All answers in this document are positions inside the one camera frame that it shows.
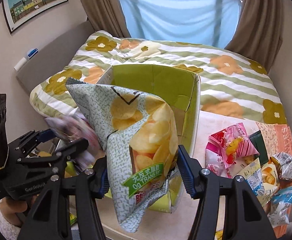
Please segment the person's left hand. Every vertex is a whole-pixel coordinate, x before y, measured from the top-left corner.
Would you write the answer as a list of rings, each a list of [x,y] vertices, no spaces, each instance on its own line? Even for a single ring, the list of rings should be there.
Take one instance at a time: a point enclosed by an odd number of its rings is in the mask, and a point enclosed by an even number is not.
[[[17,227],[21,227],[23,225],[23,221],[18,217],[17,214],[25,212],[35,203],[37,198],[38,196],[35,195],[29,202],[13,200],[7,197],[3,198],[0,202],[0,211],[9,223]]]

